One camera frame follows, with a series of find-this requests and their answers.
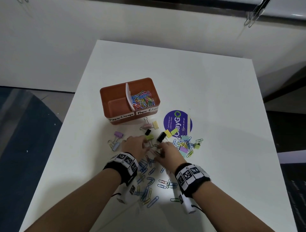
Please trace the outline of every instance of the person's right arm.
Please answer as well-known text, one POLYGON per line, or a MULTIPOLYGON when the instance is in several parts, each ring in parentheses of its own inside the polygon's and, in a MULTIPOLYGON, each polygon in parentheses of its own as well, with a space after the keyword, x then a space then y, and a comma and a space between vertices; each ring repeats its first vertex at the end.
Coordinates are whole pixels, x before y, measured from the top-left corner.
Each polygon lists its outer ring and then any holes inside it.
MULTIPOLYGON (((155 159, 170 172, 186 163, 177 148, 170 142, 159 144, 165 157, 155 159)), ((212 182, 204 182, 192 195, 218 232, 273 232, 263 221, 235 201, 212 182)))

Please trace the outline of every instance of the black wristband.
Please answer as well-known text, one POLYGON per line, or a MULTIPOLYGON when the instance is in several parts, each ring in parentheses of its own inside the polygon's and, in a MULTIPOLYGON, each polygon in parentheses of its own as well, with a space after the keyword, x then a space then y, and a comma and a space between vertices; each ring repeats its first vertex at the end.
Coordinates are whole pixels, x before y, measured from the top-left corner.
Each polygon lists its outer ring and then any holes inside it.
POLYGON ((121 176, 120 184, 126 183, 126 186, 128 186, 137 175, 138 162, 132 154, 121 152, 107 162, 104 169, 106 168, 112 168, 119 172, 121 176))
POLYGON ((210 181, 209 175, 200 167, 191 163, 181 164, 175 171, 181 192, 192 198, 202 183, 210 181))

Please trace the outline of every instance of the white wall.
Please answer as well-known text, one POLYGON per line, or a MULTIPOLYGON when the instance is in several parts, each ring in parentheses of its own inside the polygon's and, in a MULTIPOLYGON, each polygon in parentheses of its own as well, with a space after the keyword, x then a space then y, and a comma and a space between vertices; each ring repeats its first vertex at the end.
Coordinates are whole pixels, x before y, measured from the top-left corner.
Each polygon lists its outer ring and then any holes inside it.
POLYGON ((256 22, 244 28, 245 19, 237 17, 86 0, 29 1, 2 0, 0 85, 74 92, 97 39, 251 58, 263 96, 306 65, 303 27, 256 22))

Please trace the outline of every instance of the white table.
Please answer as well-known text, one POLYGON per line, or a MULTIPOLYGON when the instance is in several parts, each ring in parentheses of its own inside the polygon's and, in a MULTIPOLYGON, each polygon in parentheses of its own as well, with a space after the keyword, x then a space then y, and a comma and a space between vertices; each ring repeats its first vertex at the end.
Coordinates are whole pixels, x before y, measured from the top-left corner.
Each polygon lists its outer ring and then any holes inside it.
MULTIPOLYGON (((143 119, 111 125, 99 90, 145 77, 152 78, 161 99, 158 113, 149 117, 159 122, 155 136, 164 130, 169 111, 188 113, 193 121, 190 135, 204 139, 188 161, 204 168, 217 186, 275 231, 296 231, 251 60, 100 40, 20 231, 104 167, 114 154, 107 145, 114 131, 143 134, 143 119)), ((126 231, 129 220, 137 217, 138 223, 130 222, 136 231, 214 230, 204 214, 185 215, 180 204, 170 203, 171 191, 155 187, 152 194, 160 199, 150 209, 137 204, 127 208, 112 198, 92 231, 126 231)))

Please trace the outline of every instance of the hand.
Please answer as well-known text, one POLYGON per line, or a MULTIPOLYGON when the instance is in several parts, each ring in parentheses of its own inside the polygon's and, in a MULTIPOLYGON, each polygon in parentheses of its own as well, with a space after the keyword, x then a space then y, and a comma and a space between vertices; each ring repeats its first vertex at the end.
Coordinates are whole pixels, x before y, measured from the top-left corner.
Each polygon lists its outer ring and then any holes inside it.
POLYGON ((121 151, 131 153, 137 162, 139 162, 146 154, 150 147, 145 147, 148 140, 144 135, 133 137, 130 136, 121 142, 121 151))
POLYGON ((168 169, 173 174, 175 173, 178 166, 182 163, 186 163, 186 160, 178 151, 178 149, 171 143, 171 142, 162 142, 160 143, 157 148, 161 148, 161 153, 165 154, 165 157, 155 157, 164 168, 168 169))

